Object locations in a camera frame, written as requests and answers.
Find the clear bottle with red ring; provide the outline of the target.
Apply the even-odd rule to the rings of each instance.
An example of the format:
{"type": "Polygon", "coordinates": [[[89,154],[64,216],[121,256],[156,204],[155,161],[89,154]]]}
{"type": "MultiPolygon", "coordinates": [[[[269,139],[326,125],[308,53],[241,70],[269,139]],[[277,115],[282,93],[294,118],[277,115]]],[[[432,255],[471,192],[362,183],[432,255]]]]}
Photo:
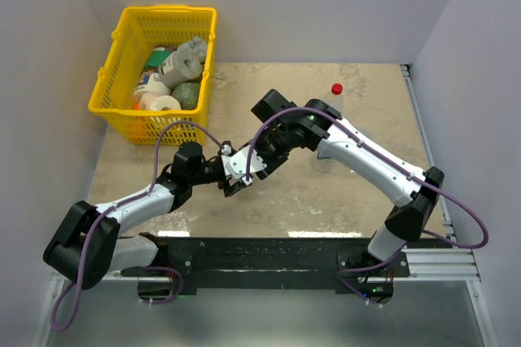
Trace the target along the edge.
{"type": "Polygon", "coordinates": [[[335,95],[331,92],[331,88],[326,92],[323,101],[327,103],[329,106],[337,110],[338,112],[342,112],[344,110],[344,96],[342,94],[335,95]]]}

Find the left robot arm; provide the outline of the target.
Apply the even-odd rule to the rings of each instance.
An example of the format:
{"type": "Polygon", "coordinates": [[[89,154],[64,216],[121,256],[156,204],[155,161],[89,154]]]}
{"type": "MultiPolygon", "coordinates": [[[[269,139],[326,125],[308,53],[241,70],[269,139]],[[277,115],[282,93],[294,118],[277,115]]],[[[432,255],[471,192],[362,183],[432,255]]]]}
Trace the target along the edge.
{"type": "Polygon", "coordinates": [[[104,204],[75,203],[44,250],[44,262],[82,290],[113,270],[141,266],[149,275],[163,274],[167,253],[147,237],[126,239],[124,233],[180,208],[195,186],[215,182],[233,195],[251,183],[245,176],[248,153],[248,147],[234,150],[226,143],[207,160],[200,144],[183,143],[149,187],[104,204]]]}

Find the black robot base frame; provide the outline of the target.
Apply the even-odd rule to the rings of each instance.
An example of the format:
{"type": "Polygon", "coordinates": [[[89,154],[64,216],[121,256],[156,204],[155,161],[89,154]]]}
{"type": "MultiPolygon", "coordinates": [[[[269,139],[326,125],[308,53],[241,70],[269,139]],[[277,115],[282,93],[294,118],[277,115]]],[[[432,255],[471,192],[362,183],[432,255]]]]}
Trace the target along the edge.
{"type": "Polygon", "coordinates": [[[405,253],[381,265],[364,254],[362,238],[198,238],[154,237],[160,246],[152,270],[127,268],[138,277],[141,297],[159,297],[170,278],[182,294],[203,288],[332,290],[356,288],[378,303],[393,294],[393,282],[410,275],[405,253]]]}

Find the red bottle cap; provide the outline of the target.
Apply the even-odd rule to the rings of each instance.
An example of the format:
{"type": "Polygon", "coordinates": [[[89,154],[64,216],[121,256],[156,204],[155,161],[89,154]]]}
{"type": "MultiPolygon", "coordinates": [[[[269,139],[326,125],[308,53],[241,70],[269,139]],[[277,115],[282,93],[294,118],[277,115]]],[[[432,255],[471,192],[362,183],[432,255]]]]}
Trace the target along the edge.
{"type": "Polygon", "coordinates": [[[335,83],[332,87],[331,87],[331,92],[335,95],[339,95],[339,94],[342,94],[343,92],[343,86],[339,83],[335,83]]]}

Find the clear labelled bottle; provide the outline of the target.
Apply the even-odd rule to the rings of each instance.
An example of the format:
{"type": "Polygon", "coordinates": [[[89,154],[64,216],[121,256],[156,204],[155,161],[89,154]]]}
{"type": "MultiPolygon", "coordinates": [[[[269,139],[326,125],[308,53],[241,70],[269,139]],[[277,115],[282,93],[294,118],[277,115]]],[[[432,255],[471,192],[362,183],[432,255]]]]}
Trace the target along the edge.
{"type": "Polygon", "coordinates": [[[328,173],[332,170],[335,160],[321,152],[316,152],[311,163],[317,171],[328,173]]]}

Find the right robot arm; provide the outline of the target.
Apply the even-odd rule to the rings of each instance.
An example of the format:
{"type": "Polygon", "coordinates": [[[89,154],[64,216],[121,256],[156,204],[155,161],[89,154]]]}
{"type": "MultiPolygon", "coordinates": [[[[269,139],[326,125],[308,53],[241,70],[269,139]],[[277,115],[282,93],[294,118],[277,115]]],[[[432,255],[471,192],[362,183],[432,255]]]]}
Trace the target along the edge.
{"type": "Polygon", "coordinates": [[[292,150],[307,148],[349,167],[392,202],[391,212],[359,259],[351,262],[353,267],[380,276],[391,267],[397,251],[420,238],[439,199],[437,189],[444,181],[440,169],[422,169],[394,156],[320,99],[299,107],[270,90],[252,113],[263,124],[254,137],[255,152],[266,165],[258,178],[268,177],[292,150]]]}

